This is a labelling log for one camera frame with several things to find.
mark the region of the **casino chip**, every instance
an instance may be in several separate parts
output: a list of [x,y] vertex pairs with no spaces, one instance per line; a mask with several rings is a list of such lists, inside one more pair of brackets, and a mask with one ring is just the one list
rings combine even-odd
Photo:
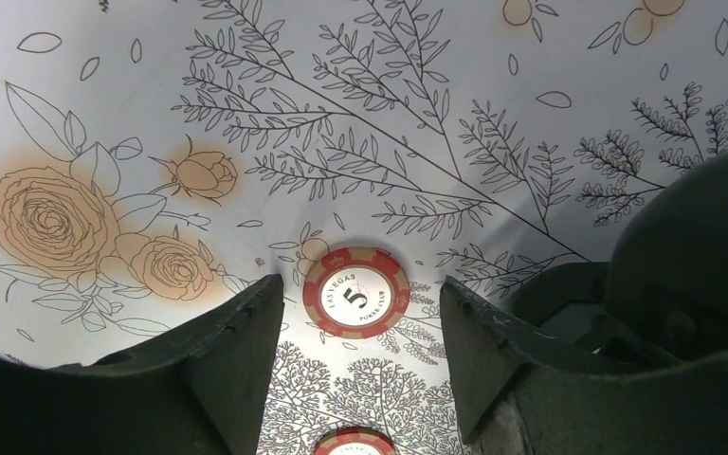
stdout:
[[309,318],[328,334],[377,337],[409,306],[409,281],[389,254],[375,248],[337,249],[308,271],[302,302]]
[[325,435],[314,455],[396,455],[390,439],[369,428],[343,428]]

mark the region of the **botanical illustration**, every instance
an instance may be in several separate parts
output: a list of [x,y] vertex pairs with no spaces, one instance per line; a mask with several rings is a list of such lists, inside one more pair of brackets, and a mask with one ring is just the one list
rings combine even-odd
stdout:
[[[559,145],[523,136],[508,112],[489,100],[473,100],[469,118],[448,118],[449,79],[436,64],[449,43],[439,27],[442,9],[411,0],[353,2],[350,22],[319,26],[325,48],[309,57],[314,80],[305,81],[289,66],[298,56],[280,44],[285,21],[264,23],[263,2],[200,3],[208,11],[206,30],[195,31],[183,78],[192,93],[182,95],[173,110],[206,132],[221,131],[243,152],[253,151],[255,164],[246,173],[268,182],[270,194],[309,201],[380,197],[383,209],[372,217],[388,235],[430,240],[458,239],[465,226],[483,228],[500,212],[548,239],[561,251],[556,257],[587,260],[548,226],[553,208],[571,197],[573,183],[573,166]],[[552,107],[570,106],[561,92],[543,95],[540,102]],[[418,134],[436,138],[445,156],[427,155],[400,128],[380,124],[384,111],[413,118]],[[350,126],[339,131],[336,120]],[[428,173],[439,175],[439,188],[415,177]],[[534,210],[508,203],[522,199],[534,201]],[[294,283],[311,263],[304,251],[304,258],[296,255],[298,246],[313,240],[310,229],[303,233],[298,242],[270,246],[295,251],[281,257],[297,264]],[[325,249],[319,239],[313,244],[317,248],[311,249]],[[530,278],[542,268],[517,273]]]
[[[728,153],[726,104],[702,107],[702,87],[689,83],[678,97],[664,97],[662,107],[640,99],[631,103],[632,113],[645,134],[661,139],[658,162],[676,173],[686,173],[714,156]],[[699,136],[704,126],[704,138]],[[618,222],[656,195],[667,182],[647,178],[643,172],[646,151],[630,134],[610,130],[603,137],[582,138],[573,153],[604,177],[604,182],[585,183],[576,198],[597,209],[595,225]]]
[[311,267],[322,256],[331,252],[330,246],[319,237],[320,235],[322,235],[321,229],[312,230],[311,223],[305,223],[297,242],[277,242],[269,246],[278,251],[278,259],[293,265],[292,281],[296,286],[302,283],[300,277],[305,278]]
[[559,14],[550,6],[539,0],[504,0],[503,8],[500,10],[503,20],[512,27],[523,27],[531,25],[537,40],[542,43],[542,25],[538,16],[545,14],[552,17],[559,17]]
[[[209,219],[166,211],[166,197],[152,191],[121,194],[120,163],[143,152],[137,137],[108,148],[88,136],[73,112],[64,114],[24,88],[8,82],[7,99],[18,125],[51,159],[0,178],[0,247],[12,258],[0,264],[11,278],[5,300],[13,286],[29,285],[42,293],[35,304],[64,313],[62,324],[76,320],[88,332],[109,325],[154,336],[168,327],[123,318],[127,299],[190,301],[215,281],[231,290],[248,285],[228,274],[201,240],[181,239],[177,224],[162,226],[168,218],[204,228]],[[217,179],[227,181],[228,161],[219,155],[190,155],[176,184],[211,199],[229,192],[227,186],[204,192],[210,181],[194,187],[182,177],[219,167]]]
[[417,373],[384,358],[363,358],[332,378],[328,366],[296,345],[278,346],[258,453],[309,453],[340,427],[387,434],[399,453],[469,453],[456,426],[449,382],[429,386]]
[[[605,28],[592,40],[588,49],[595,49],[612,42],[612,53],[617,54],[623,43],[640,46],[648,41],[660,20],[675,15],[684,4],[685,0],[638,0],[638,5],[627,14],[623,23],[618,21]],[[726,40],[728,45],[728,23]],[[727,45],[723,45],[723,52],[719,51],[722,55],[726,52]]]

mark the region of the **leaf drawing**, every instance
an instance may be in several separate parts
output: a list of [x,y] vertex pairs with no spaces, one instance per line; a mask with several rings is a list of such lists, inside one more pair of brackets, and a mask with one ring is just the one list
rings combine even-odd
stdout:
[[545,104],[549,107],[555,107],[557,109],[568,109],[573,105],[571,97],[559,91],[545,92],[539,95],[535,100]]
[[99,57],[91,57],[82,65],[80,70],[80,81],[85,82],[99,69]]
[[264,222],[261,220],[247,220],[243,223],[239,223],[237,228],[260,228],[264,225]]
[[132,47],[130,47],[130,59],[133,61],[134,64],[137,64],[142,58],[143,46],[141,45],[140,40],[138,38],[135,38],[133,40]]
[[121,233],[141,232],[166,208],[166,198],[158,194],[133,194],[113,203]]
[[116,325],[124,332],[142,337],[155,337],[171,330],[166,324],[144,318],[118,319]]
[[728,49],[728,20],[724,18],[716,30],[716,51],[722,56],[727,53]]
[[26,338],[27,341],[31,341],[33,343],[35,342],[35,338],[33,338],[30,334],[28,334],[26,330],[24,330],[24,329],[16,329],[16,331],[18,332],[18,335],[20,335],[21,337]]
[[9,107],[27,135],[49,156],[72,161],[77,153],[65,140],[63,113],[26,89],[9,82],[6,84]]
[[32,54],[45,54],[60,47],[63,39],[54,33],[47,31],[39,31],[27,35],[21,43],[18,44],[18,50],[29,52]]
[[110,153],[118,160],[132,159],[143,153],[143,145],[137,137],[129,137],[119,142]]
[[71,177],[87,188],[91,184],[98,186],[105,196],[118,191],[121,181],[118,163],[98,142],[71,161],[70,171]]
[[344,222],[341,220],[341,216],[336,212],[334,212],[334,221],[337,222],[337,226],[339,226],[341,230],[346,230],[344,228]]
[[82,327],[88,332],[99,332],[107,328],[104,317],[94,311],[88,311],[81,317]]
[[518,74],[518,58],[515,54],[509,54],[509,74],[517,76]]
[[52,278],[51,275],[45,273],[43,270],[23,264],[0,265],[0,272],[11,276],[19,282],[34,285],[38,285]]
[[50,294],[33,300],[40,306],[59,311],[79,311],[85,306],[85,300],[69,293]]
[[620,28],[620,27],[621,27],[621,23],[616,22],[616,23],[612,24],[611,26],[605,28],[604,31],[599,33],[598,36],[596,36],[595,39],[592,40],[592,43],[590,43],[590,45],[588,45],[588,49],[595,49],[595,48],[603,45],[607,41],[611,40],[615,36],[615,33],[618,32],[618,28]]

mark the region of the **white paper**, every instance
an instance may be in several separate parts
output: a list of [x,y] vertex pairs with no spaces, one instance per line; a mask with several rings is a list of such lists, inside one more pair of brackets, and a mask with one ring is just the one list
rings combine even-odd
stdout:
[[[719,153],[728,2],[0,1],[0,355],[88,364],[281,273],[260,453],[350,424],[464,453],[436,283],[606,261]],[[408,274],[386,335],[307,317],[337,246]]]

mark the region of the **line drawing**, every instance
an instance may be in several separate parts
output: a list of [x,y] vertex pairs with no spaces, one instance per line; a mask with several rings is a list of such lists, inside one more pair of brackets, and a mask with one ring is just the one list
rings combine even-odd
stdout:
[[503,20],[512,27],[523,27],[531,23],[537,40],[542,43],[542,25],[535,16],[535,9],[552,17],[559,17],[559,14],[550,6],[539,3],[539,0],[534,0],[533,6],[532,3],[532,0],[505,0],[501,14]]
[[218,199],[230,194],[238,181],[238,171],[227,155],[218,151],[195,152],[191,137],[188,155],[179,163],[150,156],[155,163],[166,168],[172,175],[172,181],[161,185],[152,193],[175,188],[172,196],[180,191],[188,197],[201,197],[221,206]]
[[557,109],[568,109],[569,107],[573,106],[571,97],[569,97],[565,93],[556,90],[551,92],[545,92],[542,95],[537,96],[535,100],[545,104],[546,106],[554,107]]
[[[491,216],[495,209],[518,218],[554,244],[587,260],[557,239],[545,226],[545,220],[523,216],[506,207],[495,194],[508,187],[485,188],[478,182],[462,179],[459,170],[474,165],[473,155],[461,158],[453,153],[451,143],[455,137],[448,132],[452,130],[446,122],[450,92],[445,84],[449,80],[432,64],[449,44],[437,32],[443,9],[424,10],[412,0],[389,0],[384,6],[367,2],[362,4],[362,13],[353,19],[354,25],[321,25],[319,37],[329,49],[325,56],[312,55],[314,79],[323,84],[319,89],[297,78],[289,68],[287,61],[294,52],[278,45],[285,21],[258,23],[263,2],[201,3],[211,10],[205,16],[208,23],[232,21],[226,24],[228,28],[217,31],[195,31],[196,42],[187,47],[191,61],[183,82],[194,91],[196,100],[181,96],[182,102],[172,109],[182,111],[186,122],[205,124],[206,131],[222,124],[228,142],[240,143],[243,153],[255,151],[256,165],[246,173],[272,182],[270,193],[301,192],[313,201],[323,197],[337,199],[354,191],[369,191],[377,197],[392,191],[408,191],[435,202],[430,203],[430,209],[416,206],[425,214],[385,203],[386,211],[372,216],[381,219],[389,234],[403,229],[404,235],[423,232],[432,239],[443,231],[456,238],[465,223],[482,227],[482,217]],[[361,38],[365,33],[371,33],[372,39]],[[382,66],[386,70],[376,69]],[[245,91],[242,84],[258,88]],[[316,97],[318,103],[298,107],[292,98],[295,91]],[[359,107],[347,107],[349,101],[358,102]],[[418,129],[439,138],[440,148],[448,151],[449,162],[440,164],[409,144],[399,132],[375,123],[373,115],[386,109],[416,118]],[[344,118],[345,122],[353,119],[354,124],[347,131],[337,131],[336,118]],[[500,127],[506,126],[507,131],[496,130],[498,125],[491,126],[489,120],[460,119],[460,124],[464,122],[465,128],[476,128],[479,124],[486,128],[484,134],[489,137],[482,136],[482,144],[489,143],[493,148],[500,141],[492,137],[510,131],[502,120],[498,123]],[[465,144],[477,140],[470,133],[460,135]],[[317,137],[319,150],[309,150]],[[276,153],[259,152],[267,146],[280,149]],[[477,160],[491,159],[489,152],[503,154],[502,150],[484,150],[484,157]],[[516,149],[512,156],[516,161],[510,169],[516,177],[513,180],[526,184],[519,186],[519,191],[523,188],[539,193],[540,189],[533,187],[532,179],[526,175],[528,170],[520,166],[524,157],[528,159],[526,149]],[[441,184],[450,179],[469,194],[421,188],[412,180],[412,172],[420,172],[418,166],[430,166],[440,173]]]
[[21,40],[17,49],[31,54],[45,54],[60,47],[62,44],[63,39],[58,35],[47,31],[38,31],[30,33]]
[[[728,118],[725,104],[701,108],[702,87],[695,82],[685,86],[677,98],[663,97],[663,109],[657,110],[648,102],[632,101],[632,113],[637,116],[646,134],[661,139],[664,148],[658,154],[661,165],[678,173],[686,173],[714,156],[728,153]],[[700,144],[696,133],[701,127],[695,117],[702,113],[708,135],[706,145]],[[632,214],[635,207],[645,204],[646,198],[666,188],[642,174],[642,158],[646,151],[640,143],[621,130],[610,130],[604,138],[584,138],[573,154],[583,164],[590,164],[606,180],[586,182],[576,201],[589,209],[597,209],[593,224],[599,228],[610,221],[620,222]]]
[[99,57],[91,57],[88,59],[87,62],[82,66],[82,69],[80,70],[80,81],[85,82],[87,81],[91,76],[93,76],[93,73],[96,72],[97,69],[99,69]]
[[342,221],[342,219],[341,219],[341,215],[339,215],[339,214],[338,214],[338,213],[336,213],[336,212],[334,212],[334,221],[336,221],[336,222],[337,222],[337,226],[339,226],[339,228],[340,228],[341,230],[347,230],[347,229],[345,229],[345,227],[344,227],[344,222],[343,222],[343,221]]
[[248,220],[244,221],[243,223],[240,223],[237,225],[237,228],[260,228],[264,225],[264,222],[261,220]]
[[[448,381],[430,386],[417,373],[385,358],[363,358],[333,378],[322,361],[290,341],[278,346],[264,407],[259,450],[308,453],[335,428],[366,426],[387,434],[400,453],[464,455]],[[382,393],[366,393],[383,390]]]
[[138,38],[135,38],[132,47],[130,47],[130,59],[132,59],[134,64],[137,64],[142,58],[143,46],[141,45],[140,40]]
[[331,252],[331,248],[327,242],[322,240],[320,236],[322,230],[311,230],[311,223],[307,222],[302,227],[300,238],[297,242],[277,242],[269,245],[270,249],[278,252],[278,259],[292,264],[292,281],[296,286],[300,285],[300,276],[308,276],[311,267],[322,258],[322,256]]
[[[210,284],[228,282],[231,275],[209,248],[198,239],[181,240],[176,224],[171,235],[146,233],[171,219],[204,229],[209,218],[166,210],[166,198],[152,192],[120,194],[119,163],[142,153],[140,139],[105,147],[72,112],[63,114],[10,82],[6,86],[13,114],[52,165],[33,160],[38,167],[0,178],[0,246],[14,259],[0,264],[0,273],[11,279],[5,301],[13,286],[33,286],[44,293],[33,302],[63,312],[61,324],[77,320],[91,333],[115,327],[153,337],[169,327],[122,318],[127,300],[195,300]],[[17,226],[22,219],[33,221]]]
[[18,332],[18,335],[20,335],[21,337],[26,338],[28,341],[31,341],[33,343],[35,342],[35,339],[30,334],[28,334],[26,330],[24,330],[24,329],[16,329],[16,332]]
[[515,54],[509,54],[509,74],[518,75],[518,58],[515,57]]
[[728,49],[728,21],[724,18],[719,25],[719,29],[716,30],[716,51],[723,55],[726,55]]
[[624,19],[612,23],[601,31],[588,45],[596,49],[612,41],[612,53],[617,54],[622,42],[640,46],[654,33],[655,19],[676,14],[683,8],[684,0],[644,0],[641,7],[632,9]]

